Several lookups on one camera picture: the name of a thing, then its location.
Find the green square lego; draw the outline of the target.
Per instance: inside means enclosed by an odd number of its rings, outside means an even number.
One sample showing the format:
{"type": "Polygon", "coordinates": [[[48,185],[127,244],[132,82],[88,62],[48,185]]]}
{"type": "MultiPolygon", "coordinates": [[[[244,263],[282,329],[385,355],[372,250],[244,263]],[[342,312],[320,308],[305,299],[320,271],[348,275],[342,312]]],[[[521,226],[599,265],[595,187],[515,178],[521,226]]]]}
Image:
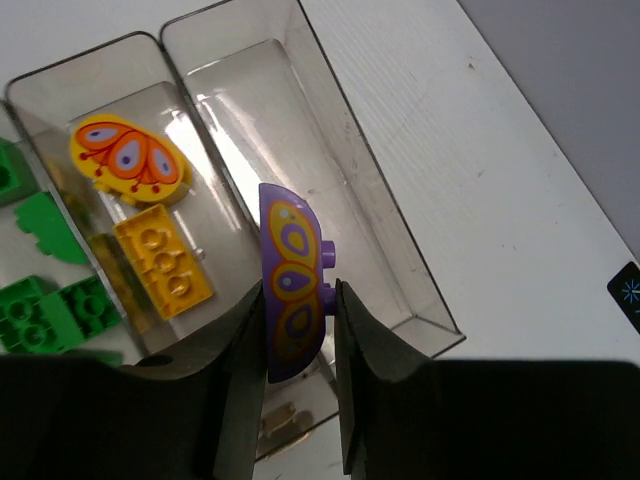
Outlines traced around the green square lego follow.
{"type": "Polygon", "coordinates": [[[48,354],[57,350],[54,327],[41,305],[50,290],[36,275],[1,288],[1,345],[6,352],[48,354]]]}

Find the small green lego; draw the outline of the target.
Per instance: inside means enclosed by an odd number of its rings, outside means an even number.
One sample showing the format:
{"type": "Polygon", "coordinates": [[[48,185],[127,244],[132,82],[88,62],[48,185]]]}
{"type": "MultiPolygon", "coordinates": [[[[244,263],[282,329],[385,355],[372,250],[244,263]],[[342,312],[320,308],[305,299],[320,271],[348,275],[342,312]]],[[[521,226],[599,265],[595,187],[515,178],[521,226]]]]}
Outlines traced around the small green lego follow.
{"type": "Polygon", "coordinates": [[[1,139],[0,205],[6,206],[40,190],[21,151],[14,143],[1,139]]]}

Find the yellow rectangular lego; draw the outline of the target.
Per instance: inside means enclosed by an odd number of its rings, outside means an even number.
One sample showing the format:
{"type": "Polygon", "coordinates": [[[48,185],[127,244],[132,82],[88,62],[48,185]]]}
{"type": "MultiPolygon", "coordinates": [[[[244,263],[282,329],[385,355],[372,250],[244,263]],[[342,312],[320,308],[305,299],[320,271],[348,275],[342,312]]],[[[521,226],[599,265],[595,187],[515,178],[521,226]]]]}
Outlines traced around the yellow rectangular lego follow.
{"type": "Polygon", "coordinates": [[[176,317],[213,296],[213,289],[163,205],[154,205],[115,224],[113,232],[162,319],[176,317]]]}

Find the purple rounded lego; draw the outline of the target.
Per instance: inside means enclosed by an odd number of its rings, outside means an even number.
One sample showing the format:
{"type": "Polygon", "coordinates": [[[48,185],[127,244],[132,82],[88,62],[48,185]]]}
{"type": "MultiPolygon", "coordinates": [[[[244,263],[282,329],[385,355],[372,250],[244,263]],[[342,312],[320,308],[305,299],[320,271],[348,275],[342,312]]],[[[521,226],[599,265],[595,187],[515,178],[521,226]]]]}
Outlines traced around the purple rounded lego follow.
{"type": "Polygon", "coordinates": [[[336,310],[336,289],[324,279],[336,248],[296,193],[270,183],[258,193],[267,379],[276,384],[300,374],[321,350],[326,318],[336,310]]]}

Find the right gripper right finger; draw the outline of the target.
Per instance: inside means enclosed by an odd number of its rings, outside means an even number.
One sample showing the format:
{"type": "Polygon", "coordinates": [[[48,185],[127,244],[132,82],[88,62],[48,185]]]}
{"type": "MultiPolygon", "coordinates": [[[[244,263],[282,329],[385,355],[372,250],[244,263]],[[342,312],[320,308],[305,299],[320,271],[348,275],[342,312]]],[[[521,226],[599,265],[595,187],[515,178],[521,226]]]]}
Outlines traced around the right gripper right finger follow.
{"type": "Polygon", "coordinates": [[[635,479],[639,369],[433,360],[336,284],[342,462],[353,479],[635,479]]]}

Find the green rounded lego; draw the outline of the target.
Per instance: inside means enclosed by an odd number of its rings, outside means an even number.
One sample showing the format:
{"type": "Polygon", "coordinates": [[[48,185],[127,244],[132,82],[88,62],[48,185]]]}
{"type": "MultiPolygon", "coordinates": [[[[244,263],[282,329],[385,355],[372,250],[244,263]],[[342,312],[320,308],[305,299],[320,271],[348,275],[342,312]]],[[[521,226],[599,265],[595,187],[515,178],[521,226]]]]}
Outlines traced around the green rounded lego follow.
{"type": "Polygon", "coordinates": [[[45,256],[74,265],[88,265],[89,259],[71,231],[62,212],[48,192],[26,198],[14,209],[16,225],[36,239],[36,248],[45,256]]]}

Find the orange rounded lego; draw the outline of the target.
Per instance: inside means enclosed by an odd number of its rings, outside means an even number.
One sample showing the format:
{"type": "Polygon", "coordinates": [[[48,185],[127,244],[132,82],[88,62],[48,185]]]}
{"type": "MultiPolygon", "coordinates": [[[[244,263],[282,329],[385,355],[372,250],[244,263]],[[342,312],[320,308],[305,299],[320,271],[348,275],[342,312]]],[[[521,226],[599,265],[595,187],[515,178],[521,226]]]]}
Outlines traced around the orange rounded lego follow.
{"type": "Polygon", "coordinates": [[[95,189],[133,206],[175,204],[192,186],[189,160],[174,142],[116,115],[82,120],[70,136],[69,151],[95,189]]]}

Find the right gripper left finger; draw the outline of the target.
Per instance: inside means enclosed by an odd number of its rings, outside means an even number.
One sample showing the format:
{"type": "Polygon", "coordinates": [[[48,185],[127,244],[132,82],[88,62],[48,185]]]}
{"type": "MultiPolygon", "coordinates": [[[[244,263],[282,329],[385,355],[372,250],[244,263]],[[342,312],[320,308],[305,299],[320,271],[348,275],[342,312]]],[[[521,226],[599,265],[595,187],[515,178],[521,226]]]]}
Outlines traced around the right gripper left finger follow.
{"type": "Polygon", "coordinates": [[[227,312],[133,366],[1,359],[5,479],[249,479],[266,374],[265,303],[227,312]]]}

